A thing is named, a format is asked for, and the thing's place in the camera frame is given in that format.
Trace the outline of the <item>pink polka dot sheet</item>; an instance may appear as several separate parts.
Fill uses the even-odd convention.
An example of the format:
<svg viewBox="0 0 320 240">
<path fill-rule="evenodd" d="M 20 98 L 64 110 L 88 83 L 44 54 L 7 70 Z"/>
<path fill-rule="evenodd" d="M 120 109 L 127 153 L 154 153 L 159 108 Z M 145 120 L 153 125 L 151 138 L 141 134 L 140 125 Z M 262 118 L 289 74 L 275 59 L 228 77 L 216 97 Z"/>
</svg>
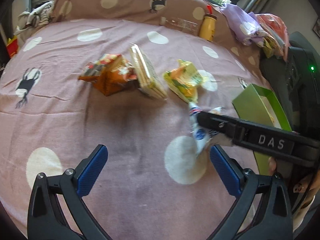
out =
<svg viewBox="0 0 320 240">
<path fill-rule="evenodd" d="M 207 42 L 161 26 L 115 20 L 50 24 L 29 38 L 1 77 L 1 202 L 22 233 L 38 173 L 60 175 L 103 144 L 109 157 L 85 202 L 114 239 L 206 239 L 233 203 L 206 154 L 195 159 L 188 105 L 137 88 L 104 96 L 79 80 L 106 53 L 137 44 L 156 73 L 192 62 L 199 106 L 236 114 L 242 83 L 260 86 L 260 51 L 223 34 Z"/>
</svg>

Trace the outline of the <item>purple folded cloth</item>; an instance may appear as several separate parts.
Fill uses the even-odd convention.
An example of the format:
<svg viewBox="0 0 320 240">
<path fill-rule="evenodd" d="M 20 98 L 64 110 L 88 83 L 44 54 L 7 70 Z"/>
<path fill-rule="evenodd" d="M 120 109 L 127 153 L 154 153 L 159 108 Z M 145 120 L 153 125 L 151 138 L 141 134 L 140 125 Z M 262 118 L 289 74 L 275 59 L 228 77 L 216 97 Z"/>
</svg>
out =
<svg viewBox="0 0 320 240">
<path fill-rule="evenodd" d="M 226 3 L 220 8 L 220 11 L 225 16 L 229 28 L 243 45 L 249 46 L 255 43 L 260 48 L 263 48 L 264 37 L 267 33 L 254 16 L 249 15 L 237 5 L 231 3 Z"/>
</svg>

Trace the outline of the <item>yellow wafer biscuit pack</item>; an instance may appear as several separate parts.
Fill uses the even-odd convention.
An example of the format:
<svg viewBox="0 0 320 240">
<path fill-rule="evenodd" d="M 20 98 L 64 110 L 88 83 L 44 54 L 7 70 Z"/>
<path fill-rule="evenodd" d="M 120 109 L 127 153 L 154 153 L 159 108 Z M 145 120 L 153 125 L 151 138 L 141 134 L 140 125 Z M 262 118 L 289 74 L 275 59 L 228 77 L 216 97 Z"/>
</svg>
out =
<svg viewBox="0 0 320 240">
<path fill-rule="evenodd" d="M 148 57 L 134 43 L 130 44 L 129 51 L 140 90 L 152 98 L 166 99 L 167 93 Z"/>
</svg>

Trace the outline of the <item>yellow rice cracker bag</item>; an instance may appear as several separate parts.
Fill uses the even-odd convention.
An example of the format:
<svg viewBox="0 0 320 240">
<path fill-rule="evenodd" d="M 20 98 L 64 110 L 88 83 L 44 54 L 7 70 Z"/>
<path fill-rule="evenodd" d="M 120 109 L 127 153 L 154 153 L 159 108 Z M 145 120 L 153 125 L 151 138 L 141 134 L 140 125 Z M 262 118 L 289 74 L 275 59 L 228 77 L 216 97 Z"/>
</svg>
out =
<svg viewBox="0 0 320 240">
<path fill-rule="evenodd" d="M 268 113 L 268 116 L 269 116 L 269 118 L 270 118 L 270 120 L 272 122 L 272 125 L 274 126 L 275 123 L 276 123 L 276 120 L 275 120 L 274 116 L 272 114 L 270 114 L 270 113 Z"/>
</svg>

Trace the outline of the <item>brown polka dot bolster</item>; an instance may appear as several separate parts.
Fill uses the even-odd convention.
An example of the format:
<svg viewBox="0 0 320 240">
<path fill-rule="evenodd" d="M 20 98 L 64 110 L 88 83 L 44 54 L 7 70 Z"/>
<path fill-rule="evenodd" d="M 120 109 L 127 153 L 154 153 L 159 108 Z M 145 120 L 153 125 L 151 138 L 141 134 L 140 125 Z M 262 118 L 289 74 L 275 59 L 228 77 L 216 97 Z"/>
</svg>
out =
<svg viewBox="0 0 320 240">
<path fill-rule="evenodd" d="M 162 18 L 178 18 L 200 25 L 205 8 L 203 0 L 55 0 L 53 23 L 47 30 L 50 42 L 66 46 L 76 44 L 81 31 L 100 29 L 102 35 L 94 43 L 105 41 L 108 48 L 120 51 L 134 42 L 152 62 L 167 67 L 184 59 L 197 66 L 258 68 L 259 48 L 241 44 L 217 7 L 212 41 L 160 24 Z"/>
</svg>

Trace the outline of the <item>pink orange folded cloth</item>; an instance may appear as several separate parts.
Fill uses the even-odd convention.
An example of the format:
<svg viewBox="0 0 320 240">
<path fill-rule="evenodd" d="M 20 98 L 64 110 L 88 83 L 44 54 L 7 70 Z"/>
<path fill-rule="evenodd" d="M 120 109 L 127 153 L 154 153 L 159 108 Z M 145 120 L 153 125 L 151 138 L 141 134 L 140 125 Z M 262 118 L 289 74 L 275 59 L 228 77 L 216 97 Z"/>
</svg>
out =
<svg viewBox="0 0 320 240">
<path fill-rule="evenodd" d="M 255 14 L 257 21 L 263 30 L 267 33 L 267 36 L 273 37 L 283 50 L 283 60 L 287 61 L 289 51 L 289 33 L 285 23 L 276 15 L 273 14 Z"/>
</svg>

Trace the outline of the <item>white black crumpled cloth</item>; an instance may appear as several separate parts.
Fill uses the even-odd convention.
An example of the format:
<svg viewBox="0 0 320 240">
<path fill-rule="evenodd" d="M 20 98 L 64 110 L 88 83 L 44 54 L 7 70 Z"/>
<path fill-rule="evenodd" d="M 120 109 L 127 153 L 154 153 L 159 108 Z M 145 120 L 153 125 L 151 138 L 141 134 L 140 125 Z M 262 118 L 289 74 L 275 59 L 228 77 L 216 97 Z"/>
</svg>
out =
<svg viewBox="0 0 320 240">
<path fill-rule="evenodd" d="M 31 12 L 24 11 L 17 18 L 14 35 L 19 35 L 30 28 L 47 25 L 51 22 L 54 1 L 48 1 L 33 9 Z"/>
</svg>

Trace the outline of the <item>yellow green corn snack bag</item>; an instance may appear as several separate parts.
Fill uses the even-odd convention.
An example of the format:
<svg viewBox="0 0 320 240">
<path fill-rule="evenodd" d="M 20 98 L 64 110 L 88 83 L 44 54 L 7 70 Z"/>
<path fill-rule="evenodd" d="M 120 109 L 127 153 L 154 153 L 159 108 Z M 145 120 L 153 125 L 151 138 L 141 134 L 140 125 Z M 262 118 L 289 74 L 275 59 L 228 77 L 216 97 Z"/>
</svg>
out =
<svg viewBox="0 0 320 240">
<path fill-rule="evenodd" d="M 186 103 L 197 103 L 197 88 L 203 83 L 203 77 L 190 61 L 178 59 L 178 67 L 163 74 L 168 87 Z"/>
</svg>

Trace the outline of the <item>red box at bedside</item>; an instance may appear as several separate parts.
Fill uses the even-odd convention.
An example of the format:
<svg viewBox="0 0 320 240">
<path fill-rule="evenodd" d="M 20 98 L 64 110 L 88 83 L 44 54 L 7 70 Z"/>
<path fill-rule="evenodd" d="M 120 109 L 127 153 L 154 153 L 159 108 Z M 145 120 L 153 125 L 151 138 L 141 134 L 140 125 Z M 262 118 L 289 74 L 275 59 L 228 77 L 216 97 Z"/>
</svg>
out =
<svg viewBox="0 0 320 240">
<path fill-rule="evenodd" d="M 10 58 L 13 58 L 13 56 L 18 53 L 19 46 L 17 36 L 8 39 L 6 48 Z"/>
</svg>

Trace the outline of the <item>clear plastic water bottle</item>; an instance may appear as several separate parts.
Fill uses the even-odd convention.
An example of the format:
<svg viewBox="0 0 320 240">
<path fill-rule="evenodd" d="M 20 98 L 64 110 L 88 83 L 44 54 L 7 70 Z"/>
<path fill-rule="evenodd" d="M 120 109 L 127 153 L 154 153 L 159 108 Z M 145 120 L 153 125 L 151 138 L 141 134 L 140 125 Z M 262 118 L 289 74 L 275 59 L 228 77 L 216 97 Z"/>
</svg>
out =
<svg viewBox="0 0 320 240">
<path fill-rule="evenodd" d="M 198 26 L 194 22 L 186 21 L 180 18 L 161 17 L 159 25 L 165 26 L 170 29 L 175 29 L 184 33 L 197 36 Z"/>
</svg>

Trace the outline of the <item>yellow patterned cloth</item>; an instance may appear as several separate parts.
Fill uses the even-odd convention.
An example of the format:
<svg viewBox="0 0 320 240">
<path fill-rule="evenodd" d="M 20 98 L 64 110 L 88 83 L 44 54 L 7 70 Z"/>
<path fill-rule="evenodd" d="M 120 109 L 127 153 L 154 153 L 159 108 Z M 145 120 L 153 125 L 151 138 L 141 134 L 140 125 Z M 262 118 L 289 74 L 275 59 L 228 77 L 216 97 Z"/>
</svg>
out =
<svg viewBox="0 0 320 240">
<path fill-rule="evenodd" d="M 263 51 L 267 58 L 271 58 L 272 56 L 283 56 L 282 48 L 273 37 L 265 36 L 263 37 L 263 40 Z"/>
</svg>

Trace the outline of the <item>framed landscape painting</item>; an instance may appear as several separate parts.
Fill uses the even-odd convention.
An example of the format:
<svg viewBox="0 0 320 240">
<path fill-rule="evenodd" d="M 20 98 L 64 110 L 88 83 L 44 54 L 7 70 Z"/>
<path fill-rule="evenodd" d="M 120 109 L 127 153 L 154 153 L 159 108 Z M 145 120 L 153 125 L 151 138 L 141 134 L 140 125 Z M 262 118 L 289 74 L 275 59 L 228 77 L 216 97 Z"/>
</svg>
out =
<svg viewBox="0 0 320 240">
<path fill-rule="evenodd" d="M 317 18 L 312 30 L 320 38 L 320 18 Z"/>
</svg>

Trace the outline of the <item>orange mushroom snack bag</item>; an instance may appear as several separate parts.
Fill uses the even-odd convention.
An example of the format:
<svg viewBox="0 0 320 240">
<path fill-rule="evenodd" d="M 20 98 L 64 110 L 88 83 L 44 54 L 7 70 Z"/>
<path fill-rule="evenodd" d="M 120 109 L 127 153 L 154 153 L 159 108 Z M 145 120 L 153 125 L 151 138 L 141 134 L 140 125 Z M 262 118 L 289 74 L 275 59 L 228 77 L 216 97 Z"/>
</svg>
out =
<svg viewBox="0 0 320 240">
<path fill-rule="evenodd" d="M 91 83 L 104 96 L 110 96 L 126 89 L 137 76 L 123 55 L 104 54 L 97 61 L 86 64 L 78 79 Z"/>
</svg>

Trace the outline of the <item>white Diovo snack bag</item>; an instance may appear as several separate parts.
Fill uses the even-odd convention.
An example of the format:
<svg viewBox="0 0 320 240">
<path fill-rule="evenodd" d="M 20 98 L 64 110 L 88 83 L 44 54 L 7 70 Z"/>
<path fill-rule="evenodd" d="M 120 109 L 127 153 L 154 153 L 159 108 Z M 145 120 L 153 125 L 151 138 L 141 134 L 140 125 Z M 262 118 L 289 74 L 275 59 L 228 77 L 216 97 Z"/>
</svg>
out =
<svg viewBox="0 0 320 240">
<path fill-rule="evenodd" d="M 196 157 L 199 157 L 204 150 L 209 146 L 221 145 L 221 146 L 232 146 L 233 143 L 230 138 L 224 134 L 202 127 L 197 117 L 202 109 L 194 102 L 189 102 L 189 120 L 191 124 L 191 133 L 195 140 L 196 145 Z"/>
</svg>

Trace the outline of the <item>green cardboard box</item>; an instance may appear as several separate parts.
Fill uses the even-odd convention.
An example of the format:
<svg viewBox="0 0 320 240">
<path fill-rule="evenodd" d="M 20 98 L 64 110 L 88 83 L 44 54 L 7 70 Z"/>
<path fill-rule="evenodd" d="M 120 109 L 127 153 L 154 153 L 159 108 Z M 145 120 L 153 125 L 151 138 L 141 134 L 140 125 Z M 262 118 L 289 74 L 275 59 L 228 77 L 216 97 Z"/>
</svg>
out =
<svg viewBox="0 0 320 240">
<path fill-rule="evenodd" d="M 276 120 L 273 127 L 292 131 L 279 100 L 274 92 L 267 88 L 250 84 L 232 101 L 232 104 L 241 119 L 273 126 L 268 116 L 270 113 Z"/>
</svg>

